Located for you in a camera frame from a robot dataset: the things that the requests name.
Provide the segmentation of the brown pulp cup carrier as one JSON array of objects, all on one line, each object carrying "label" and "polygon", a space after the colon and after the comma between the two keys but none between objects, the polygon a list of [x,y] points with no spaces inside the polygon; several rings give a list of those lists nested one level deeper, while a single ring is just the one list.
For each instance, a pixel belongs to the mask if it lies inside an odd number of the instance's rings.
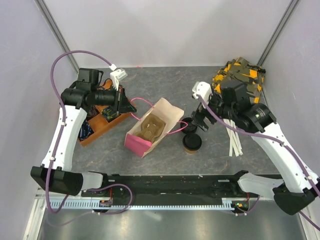
[{"label": "brown pulp cup carrier", "polygon": [[166,123],[162,119],[154,114],[149,114],[142,122],[140,126],[141,130],[137,136],[143,140],[153,143],[158,137],[160,137],[165,126]]}]

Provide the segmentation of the pink and cream paper bag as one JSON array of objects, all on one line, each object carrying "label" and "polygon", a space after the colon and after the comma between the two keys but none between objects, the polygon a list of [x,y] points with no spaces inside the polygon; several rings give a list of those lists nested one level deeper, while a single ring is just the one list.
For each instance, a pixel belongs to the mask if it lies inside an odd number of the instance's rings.
[{"label": "pink and cream paper bag", "polygon": [[165,98],[160,98],[155,104],[144,98],[140,100],[148,103],[151,108],[142,116],[137,117],[135,125],[126,133],[124,146],[143,158],[150,153],[164,137],[180,132],[188,124],[182,121],[184,110],[172,105]]}]

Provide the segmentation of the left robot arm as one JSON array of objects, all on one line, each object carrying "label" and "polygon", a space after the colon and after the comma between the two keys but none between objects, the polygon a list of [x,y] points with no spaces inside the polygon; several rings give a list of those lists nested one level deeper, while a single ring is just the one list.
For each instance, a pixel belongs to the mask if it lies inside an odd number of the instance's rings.
[{"label": "left robot arm", "polygon": [[102,76],[103,72],[97,69],[80,68],[77,80],[59,95],[59,117],[49,150],[41,165],[32,167],[30,171],[31,177],[47,193],[76,196],[81,191],[92,189],[99,197],[104,197],[110,191],[103,173],[71,171],[78,135],[92,106],[108,106],[118,114],[137,111],[120,84],[127,77],[126,71],[113,68],[108,89],[100,85]]}]

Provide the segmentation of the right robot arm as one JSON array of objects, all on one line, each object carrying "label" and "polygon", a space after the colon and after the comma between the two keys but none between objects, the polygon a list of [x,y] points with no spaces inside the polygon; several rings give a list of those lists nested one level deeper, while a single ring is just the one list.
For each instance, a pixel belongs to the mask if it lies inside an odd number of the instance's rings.
[{"label": "right robot arm", "polygon": [[223,82],[219,92],[207,82],[196,82],[192,98],[200,101],[191,115],[195,125],[206,132],[209,127],[205,119],[212,124],[233,121],[235,126],[226,128],[250,136],[281,175],[280,179],[273,179],[239,171],[229,184],[233,196],[253,193],[274,200],[283,212],[295,215],[320,195],[319,176],[292,149],[270,109],[263,103],[251,102],[244,82],[235,79]]}]

